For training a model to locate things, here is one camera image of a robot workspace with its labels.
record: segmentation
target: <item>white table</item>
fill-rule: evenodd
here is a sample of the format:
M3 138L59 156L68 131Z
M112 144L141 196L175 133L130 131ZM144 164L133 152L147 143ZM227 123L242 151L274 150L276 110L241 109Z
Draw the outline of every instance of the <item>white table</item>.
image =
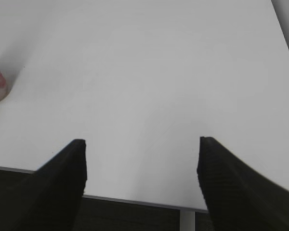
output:
M0 166L87 143L85 194L206 209L199 137L289 190L289 51L270 0L0 0Z

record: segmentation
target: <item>dark floor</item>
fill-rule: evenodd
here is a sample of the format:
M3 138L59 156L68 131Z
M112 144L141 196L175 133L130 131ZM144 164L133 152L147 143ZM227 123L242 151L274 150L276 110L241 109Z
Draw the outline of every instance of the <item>dark floor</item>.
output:
M0 170L0 192L28 173ZM179 231L180 211L83 198L74 231Z

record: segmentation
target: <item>table surface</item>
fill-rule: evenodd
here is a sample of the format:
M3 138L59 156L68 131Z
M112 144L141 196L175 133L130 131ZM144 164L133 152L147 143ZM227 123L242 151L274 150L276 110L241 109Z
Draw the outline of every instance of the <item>table surface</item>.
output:
M0 166L87 143L85 194L206 209L199 137L289 190L289 51L270 0L0 0Z

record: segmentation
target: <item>black rubber pad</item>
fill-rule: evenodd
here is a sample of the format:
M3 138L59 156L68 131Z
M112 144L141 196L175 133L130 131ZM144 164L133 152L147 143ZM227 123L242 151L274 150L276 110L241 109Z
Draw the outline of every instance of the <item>black rubber pad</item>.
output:
M197 173L215 231L289 231L289 191L212 137L200 138Z

